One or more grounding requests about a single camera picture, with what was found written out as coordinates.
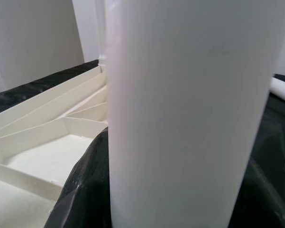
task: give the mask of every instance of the black plastic sheet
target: black plastic sheet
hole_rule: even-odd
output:
[[[0,93],[0,112],[97,66],[92,61]],[[276,75],[285,81],[285,76]],[[108,131],[74,166],[46,228],[111,228]],[[285,101],[269,95],[230,228],[285,228]]]

